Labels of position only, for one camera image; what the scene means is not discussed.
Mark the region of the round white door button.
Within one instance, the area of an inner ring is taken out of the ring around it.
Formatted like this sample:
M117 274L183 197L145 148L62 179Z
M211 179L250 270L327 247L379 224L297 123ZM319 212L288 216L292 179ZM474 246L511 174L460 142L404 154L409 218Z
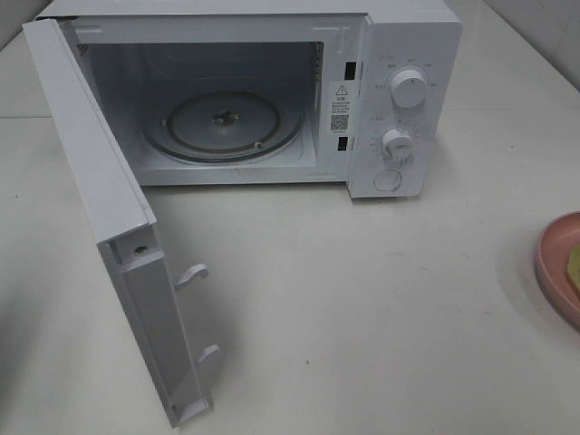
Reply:
M396 191L402 182L401 173L395 169L385 169L377 174L373 181L375 188L382 192Z

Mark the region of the white timer knob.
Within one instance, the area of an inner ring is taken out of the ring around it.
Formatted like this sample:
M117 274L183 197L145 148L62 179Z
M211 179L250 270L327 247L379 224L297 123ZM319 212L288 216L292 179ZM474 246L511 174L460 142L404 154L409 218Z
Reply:
M411 155L414 140L407 130L396 128L384 132L381 143L386 159L403 161Z

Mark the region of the white microwave door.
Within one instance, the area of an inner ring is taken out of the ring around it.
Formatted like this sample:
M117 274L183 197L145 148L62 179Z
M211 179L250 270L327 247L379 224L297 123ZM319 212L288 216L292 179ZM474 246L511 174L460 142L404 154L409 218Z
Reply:
M170 276L157 219L82 70L75 32L55 19L23 30L101 260L177 428L211 407L201 373L220 349L212 344L192 352L177 300L208 268L196 264Z

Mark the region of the pink plate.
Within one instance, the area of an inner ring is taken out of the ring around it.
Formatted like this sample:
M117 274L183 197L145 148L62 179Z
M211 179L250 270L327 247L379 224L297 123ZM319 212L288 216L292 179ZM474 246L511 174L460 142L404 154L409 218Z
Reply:
M546 300L579 330L579 295L567 279L570 251L579 245L579 212L558 217L541 233L535 253L536 279Z

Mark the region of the sandwich with lettuce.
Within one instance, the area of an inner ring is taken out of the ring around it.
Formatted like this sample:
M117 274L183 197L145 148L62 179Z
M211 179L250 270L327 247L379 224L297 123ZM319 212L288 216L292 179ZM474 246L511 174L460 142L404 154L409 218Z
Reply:
M576 295L580 295L580 246L574 246L566 265L567 279Z

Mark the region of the white warning label sticker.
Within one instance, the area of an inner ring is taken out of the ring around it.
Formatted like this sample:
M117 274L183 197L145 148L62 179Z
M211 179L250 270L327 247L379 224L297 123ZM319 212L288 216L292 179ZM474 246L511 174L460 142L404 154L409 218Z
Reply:
M350 81L331 82L328 87L328 130L332 134L345 134L353 126L353 84Z

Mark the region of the white microwave oven body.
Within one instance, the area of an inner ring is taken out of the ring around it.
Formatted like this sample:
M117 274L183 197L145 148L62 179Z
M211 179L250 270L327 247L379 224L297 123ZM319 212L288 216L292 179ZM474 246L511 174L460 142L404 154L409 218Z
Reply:
M53 1L34 21L75 32L81 67L142 186L342 182L352 198L421 192L462 26L441 1ZM415 66L428 78L410 109L391 78ZM353 84L353 126L328 130L328 87ZM233 163L172 158L143 135L145 118L203 92L290 96L304 125L283 148ZM413 137L411 155L386 159L391 129ZM385 169L401 186L382 192Z

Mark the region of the upper white power knob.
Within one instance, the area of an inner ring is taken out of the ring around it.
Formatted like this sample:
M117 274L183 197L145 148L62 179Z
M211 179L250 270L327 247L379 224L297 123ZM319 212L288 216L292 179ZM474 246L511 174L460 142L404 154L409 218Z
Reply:
M428 78L415 66L403 68L391 78L391 96L397 106L410 109L421 104L427 94Z

